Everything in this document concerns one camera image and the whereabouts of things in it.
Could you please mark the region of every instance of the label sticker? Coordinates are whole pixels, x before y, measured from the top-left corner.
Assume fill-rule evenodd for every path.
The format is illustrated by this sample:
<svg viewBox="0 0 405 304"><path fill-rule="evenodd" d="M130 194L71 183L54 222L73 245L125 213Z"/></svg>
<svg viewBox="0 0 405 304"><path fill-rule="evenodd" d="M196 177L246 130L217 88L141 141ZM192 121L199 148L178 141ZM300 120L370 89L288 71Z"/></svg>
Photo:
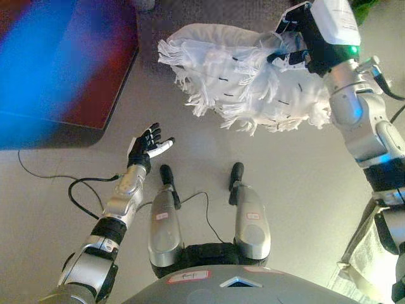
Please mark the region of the label sticker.
<svg viewBox="0 0 405 304"><path fill-rule="evenodd" d="M159 213L156 215L156 220L163 220L163 219L167 219L169 217L169 213L165 212L165 213Z"/></svg>
<svg viewBox="0 0 405 304"><path fill-rule="evenodd" d="M259 220L260 219L260 215L258 213L247 213L246 217L248 220Z"/></svg>
<svg viewBox="0 0 405 304"><path fill-rule="evenodd" d="M175 284L175 283L185 283L185 282L192 282L192 281L199 281L208 279L211 275L211 271L209 270L197 270L192 272L184 272L183 274L175 274L173 275L167 284Z"/></svg>
<svg viewBox="0 0 405 304"><path fill-rule="evenodd" d="M272 274L284 274L283 272L264 268L264 267L243 267L248 272L264 272L264 273L272 273Z"/></svg>

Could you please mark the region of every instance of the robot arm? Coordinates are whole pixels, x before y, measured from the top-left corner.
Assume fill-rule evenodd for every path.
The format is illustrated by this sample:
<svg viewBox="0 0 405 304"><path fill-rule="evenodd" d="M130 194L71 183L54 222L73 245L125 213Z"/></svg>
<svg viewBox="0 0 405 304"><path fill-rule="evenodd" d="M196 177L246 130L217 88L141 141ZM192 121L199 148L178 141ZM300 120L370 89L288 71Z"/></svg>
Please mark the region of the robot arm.
<svg viewBox="0 0 405 304"><path fill-rule="evenodd" d="M173 138L158 143L159 133L159 125L154 124L132 141L127 172L90 236L66 261L58 287L40 304L93 304L109 296L118 271L115 259L120 244L143 200L143 182L150 171L150 155L159 155L174 143Z"/></svg>
<svg viewBox="0 0 405 304"><path fill-rule="evenodd" d="M405 301L405 142L387 118L384 100L363 77L371 73L383 91L389 91L373 57L359 64L360 36L347 1L316 0L285 12L276 32L300 32L307 46L305 64L323 77L330 93L332 122L363 169L373 198L388 207L376 216L380 240L388 251L400 254L392 299Z"/></svg>

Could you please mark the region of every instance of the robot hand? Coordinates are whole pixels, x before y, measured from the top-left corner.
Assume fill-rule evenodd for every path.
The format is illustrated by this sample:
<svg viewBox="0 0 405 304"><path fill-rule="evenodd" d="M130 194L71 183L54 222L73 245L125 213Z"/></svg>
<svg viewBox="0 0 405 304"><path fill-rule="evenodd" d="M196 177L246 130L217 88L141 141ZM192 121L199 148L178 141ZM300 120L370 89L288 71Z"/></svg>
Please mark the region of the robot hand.
<svg viewBox="0 0 405 304"><path fill-rule="evenodd" d="M174 137L159 143L161 138L159 123L152 124L140 137L133 138L128 149L128 167L142 165L147 174L151 171L151 158L168 150L175 142Z"/></svg>

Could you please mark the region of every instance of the black joint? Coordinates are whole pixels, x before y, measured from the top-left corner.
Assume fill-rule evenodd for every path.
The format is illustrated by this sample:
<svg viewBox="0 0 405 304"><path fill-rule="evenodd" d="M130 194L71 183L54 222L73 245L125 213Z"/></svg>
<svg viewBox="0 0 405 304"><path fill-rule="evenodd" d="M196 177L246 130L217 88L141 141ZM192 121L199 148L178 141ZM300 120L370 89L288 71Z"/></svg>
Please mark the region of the black joint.
<svg viewBox="0 0 405 304"><path fill-rule="evenodd" d="M127 168L129 168L132 165L143 166L146 169L146 174L149 174L151 171L151 158L147 153L142 155L129 154Z"/></svg>
<svg viewBox="0 0 405 304"><path fill-rule="evenodd" d="M234 246L237 250L237 254L239 256L239 265L248 265L248 266L265 266L267 264L268 256L262 258L260 260L255 260L253 258L247 258L244 256L243 252L241 252L240 248L236 245L236 240L234 238Z"/></svg>
<svg viewBox="0 0 405 304"><path fill-rule="evenodd" d="M393 255L398 255L399 250L394 242L394 239L392 239L391 233L384 219L384 215L382 213L376 214L374 216L374 221L377 227L378 237L380 238L381 245L385 248L385 250Z"/></svg>
<svg viewBox="0 0 405 304"><path fill-rule="evenodd" d="M178 194L176 191L172 192L173 199L175 201L175 209L179 210L182 207L182 203L180 202L180 198L178 197Z"/></svg>
<svg viewBox="0 0 405 304"><path fill-rule="evenodd" d="M401 299L405 298L405 285L401 279L392 285L392 301L395 303L399 302Z"/></svg>
<svg viewBox="0 0 405 304"><path fill-rule="evenodd" d="M123 222L112 217L105 217L99 220L91 234L93 236L108 238L119 245L121 244L126 231L127 226Z"/></svg>
<svg viewBox="0 0 405 304"><path fill-rule="evenodd" d="M173 177L173 172L171 171L171 168L168 165L162 165L160 166L160 177L162 179L162 183L164 185L172 185L174 186L174 177Z"/></svg>
<svg viewBox="0 0 405 304"><path fill-rule="evenodd" d="M107 251L101 250L99 248L88 247L84 252L89 255L94 255L96 257L105 258L106 260L111 260L111 261L115 261L116 256L118 255L117 248L114 248L112 252L107 252Z"/></svg>
<svg viewBox="0 0 405 304"><path fill-rule="evenodd" d="M301 33L307 45L308 54L311 57L311 61L307 64L310 73L317 73L322 77L339 63L350 59L359 60L358 52L352 53L350 46L329 44L324 40L312 16L310 6L295 9L285 18L297 22L294 31Z"/></svg>
<svg viewBox="0 0 405 304"><path fill-rule="evenodd" d="M150 262L150 263L151 263L152 270L158 279L160 279L164 276L167 276L168 274L171 274L173 272L187 268L187 266L185 266L185 264L182 263L181 261L178 263L174 263L167 267L158 267L158 266L154 265L152 262Z"/></svg>
<svg viewBox="0 0 405 304"><path fill-rule="evenodd" d="M403 255L405 253L405 242L399 245L399 254Z"/></svg>
<svg viewBox="0 0 405 304"><path fill-rule="evenodd" d="M387 204L382 199L376 199L375 203L380 207L387 207Z"/></svg>
<svg viewBox="0 0 405 304"><path fill-rule="evenodd" d="M405 164L400 158L371 166L364 170L364 174L374 192L405 186Z"/></svg>
<svg viewBox="0 0 405 304"><path fill-rule="evenodd" d="M234 187L234 182L242 181L244 170L245 167L243 163L237 162L234 164L234 166L232 167L232 171L230 173L229 191L231 191L232 188Z"/></svg>
<svg viewBox="0 0 405 304"><path fill-rule="evenodd" d="M287 54L273 53L273 54L267 56L267 62L272 63L274 61L274 59L276 59L276 58L280 58L281 60L284 60L286 56L287 56Z"/></svg>
<svg viewBox="0 0 405 304"><path fill-rule="evenodd" d="M103 286L101 286L100 292L96 298L96 302L108 298L109 294L111 293L111 290L113 289L115 283L115 276L117 272L118 266L115 264L111 265L107 277L104 280Z"/></svg>
<svg viewBox="0 0 405 304"><path fill-rule="evenodd" d="M232 188L232 190L230 191L230 194L229 194L229 200L228 200L229 205L231 205L231 206L238 205L237 197L238 197L238 188L237 187Z"/></svg>

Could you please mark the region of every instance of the green led light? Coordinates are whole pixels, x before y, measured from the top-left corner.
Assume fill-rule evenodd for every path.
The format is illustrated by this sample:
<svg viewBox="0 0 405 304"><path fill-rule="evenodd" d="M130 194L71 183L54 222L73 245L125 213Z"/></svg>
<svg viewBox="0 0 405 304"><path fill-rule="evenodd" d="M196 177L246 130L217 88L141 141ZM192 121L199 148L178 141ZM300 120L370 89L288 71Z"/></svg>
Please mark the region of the green led light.
<svg viewBox="0 0 405 304"><path fill-rule="evenodd" d="M357 46L350 47L350 53L357 54L359 52L359 48Z"/></svg>

